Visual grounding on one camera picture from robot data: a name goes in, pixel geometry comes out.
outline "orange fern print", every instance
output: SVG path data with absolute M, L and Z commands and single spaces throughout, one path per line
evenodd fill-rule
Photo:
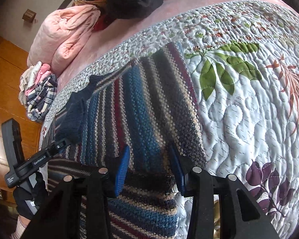
M 284 55 L 281 58 L 274 60 L 272 65 L 266 66 L 266 68 L 280 68 L 278 80 L 281 81 L 284 77 L 284 84 L 281 82 L 281 92 L 286 92 L 289 97 L 290 112 L 288 118 L 290 118 L 292 110 L 294 109 L 297 114 L 297 120 L 294 130 L 291 135 L 295 133 L 299 124 L 299 73 L 296 73 L 297 66 L 287 66 L 284 63 Z

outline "floral quilt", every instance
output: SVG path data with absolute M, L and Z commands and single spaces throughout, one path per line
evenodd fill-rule
M 91 74 L 180 42 L 199 104 L 207 170 L 234 173 L 280 238 L 299 223 L 299 17 L 266 2 L 233 1 L 158 23 L 87 66 L 57 95 L 42 129 Z M 190 199 L 180 195 L 176 238 L 186 238 Z

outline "striped knit sweater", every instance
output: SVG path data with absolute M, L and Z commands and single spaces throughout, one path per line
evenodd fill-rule
M 125 185 L 109 200 L 114 238 L 172 238 L 177 206 L 166 145 L 204 167 L 194 89 L 181 48 L 169 43 L 156 53 L 131 60 L 106 76 L 91 76 L 89 85 L 72 93 L 56 115 L 43 147 L 62 138 L 62 127 L 78 132 L 80 143 L 49 161 L 49 189 L 58 176 L 87 176 L 95 166 L 110 168 L 109 157 L 130 146 Z M 86 237 L 86 198 L 82 199 L 81 237 Z

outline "gloved hand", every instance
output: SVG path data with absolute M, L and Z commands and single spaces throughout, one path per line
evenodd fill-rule
M 13 193 L 19 215 L 29 220 L 31 220 L 34 215 L 25 200 L 34 201 L 34 204 L 39 207 L 48 196 L 46 185 L 40 172 L 36 172 L 35 179 L 37 183 L 31 190 L 31 193 L 22 187 L 16 187 Z

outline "white logo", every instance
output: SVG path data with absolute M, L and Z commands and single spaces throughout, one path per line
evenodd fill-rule
M 41 157 L 39 160 L 35 161 L 33 164 L 36 165 L 37 163 L 41 162 L 46 156 Z

